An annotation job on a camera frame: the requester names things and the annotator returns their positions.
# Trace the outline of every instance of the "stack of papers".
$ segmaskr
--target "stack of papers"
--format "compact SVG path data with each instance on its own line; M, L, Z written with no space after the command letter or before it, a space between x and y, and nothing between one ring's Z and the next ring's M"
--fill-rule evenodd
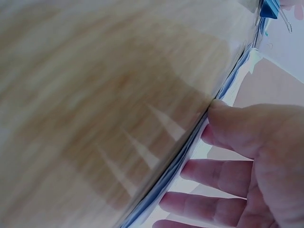
M244 51L242 57L237 62L234 70L231 72L224 85L217 94L217 99L222 99L226 92L231 88L232 84L235 82L237 76L239 75L240 69L245 65L249 60L248 64L251 70L247 67L248 71L253 71L254 65L260 60L258 51L255 48L252 48L252 44L249 45ZM194 128L193 132L187 139L186 143L182 147L181 151L178 153L173 162L169 165L165 173L157 181L151 191L142 199L142 201L136 206L132 213L127 217L124 223L121 225L121 228L137 228L139 227L153 212L155 207L159 204L160 200L167 192L167 190L172 185L176 177L179 176L183 166L191 157L196 144L198 143L202 131L207 125L207 115L204 114L199 120L198 124Z

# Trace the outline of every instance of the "wood grain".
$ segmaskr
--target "wood grain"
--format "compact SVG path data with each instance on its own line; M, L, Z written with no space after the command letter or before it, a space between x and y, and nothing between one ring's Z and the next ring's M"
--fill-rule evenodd
M252 41L245 3L2 1L5 227L118 226Z

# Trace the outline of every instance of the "binder clip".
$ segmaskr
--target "binder clip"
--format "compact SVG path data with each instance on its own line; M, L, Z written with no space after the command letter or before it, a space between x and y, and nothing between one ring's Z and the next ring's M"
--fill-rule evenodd
M287 19L286 15L280 8L279 0L261 0L261 10L260 10L260 17L263 18L272 18L277 19L278 15L282 17L283 21L287 26L287 30L289 33L293 32L293 27L289 20Z

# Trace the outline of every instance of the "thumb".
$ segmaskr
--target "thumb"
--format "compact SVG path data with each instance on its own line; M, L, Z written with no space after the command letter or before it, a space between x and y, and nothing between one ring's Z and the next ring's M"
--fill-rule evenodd
M288 127L289 120L299 112L304 115L304 109L295 105L258 104L234 108L215 100L208 110L210 124L202 139L254 159L266 142L271 141L277 131Z

